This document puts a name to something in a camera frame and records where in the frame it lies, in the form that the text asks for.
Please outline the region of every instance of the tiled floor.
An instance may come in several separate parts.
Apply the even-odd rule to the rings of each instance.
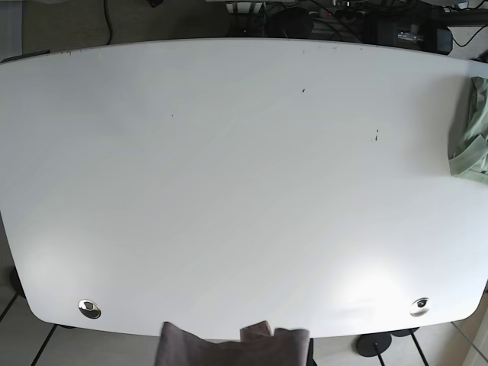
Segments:
[[[165,0],[158,8],[150,8],[146,0],[109,0],[114,24],[114,43],[160,40],[185,37],[223,37],[229,18],[222,4],[204,0]],[[106,43],[108,29],[101,0],[72,0],[59,5],[24,3],[22,22],[23,51],[72,50],[97,47]],[[464,43],[478,28],[455,28],[453,34]],[[465,48],[454,46],[453,57],[469,59],[488,49],[488,28],[480,32]],[[0,227],[0,271],[12,265],[5,237]],[[0,287],[0,310],[12,292]],[[486,312],[488,299],[461,326],[473,339]],[[0,365],[30,364],[50,331],[50,324],[38,320],[24,299],[17,299],[0,325]],[[422,328],[417,337],[431,366],[461,366],[469,349],[451,324]],[[376,358],[360,358],[353,352],[355,336],[317,339],[318,365],[378,365]],[[157,338],[96,332],[86,329],[57,329],[38,366],[86,365],[103,366],[151,365]],[[388,365],[414,366],[422,362],[411,339],[394,339],[385,353]]]

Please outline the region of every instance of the cable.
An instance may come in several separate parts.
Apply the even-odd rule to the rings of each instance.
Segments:
[[[483,5],[486,2],[486,0],[483,0],[480,4],[476,5],[474,8],[455,8],[453,6],[446,6],[446,8],[455,10],[455,11],[466,11],[466,10],[475,10],[479,9],[481,5]]]
[[[331,24],[329,24],[328,21],[326,21],[325,19],[322,19],[322,18],[314,18],[313,20],[315,21],[319,21],[320,23],[326,25],[327,27],[329,27],[330,29],[332,29],[332,31],[334,32],[332,34],[332,36],[329,38],[329,40],[332,40],[333,37],[337,34],[339,36],[339,40],[342,40],[342,35],[339,33],[339,31],[337,30],[337,28],[333,27]]]
[[[454,43],[456,43],[459,47],[466,47],[468,44],[470,44],[470,42],[475,38],[475,36],[478,35],[479,32],[481,32],[483,29],[485,29],[486,27],[488,27],[488,24],[485,24],[483,25],[480,29],[477,30],[477,32],[475,34],[473,34],[473,36],[470,38],[469,41],[467,41],[465,44],[459,44],[454,37],[452,37],[452,40],[454,41]]]
[[[108,0],[104,0],[104,15],[105,15],[105,22],[107,23],[107,28],[108,28],[108,42],[107,45],[112,43],[112,37],[114,36],[114,29],[112,28],[112,22],[110,20],[110,17],[108,16],[108,6],[107,6]]]
[[[341,21],[339,18],[337,18],[334,13],[332,13],[328,8],[320,4],[319,2],[316,2],[315,0],[310,0],[313,4],[317,5],[318,7],[322,8],[323,10],[327,11],[329,14],[331,14],[345,29],[347,29],[354,37],[358,38],[359,42],[363,43],[363,40],[349,27],[346,23]]]

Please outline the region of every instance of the gray fabric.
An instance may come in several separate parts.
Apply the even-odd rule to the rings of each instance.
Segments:
[[[247,342],[211,343],[164,323],[156,366],[305,366],[307,330],[277,329],[268,335],[265,323],[241,330]]]

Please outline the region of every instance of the white desk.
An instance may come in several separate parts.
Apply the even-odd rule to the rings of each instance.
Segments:
[[[452,178],[447,150],[472,75],[488,66],[293,40],[1,65],[0,210],[30,308],[207,339],[263,319],[317,337],[469,316],[488,188]]]

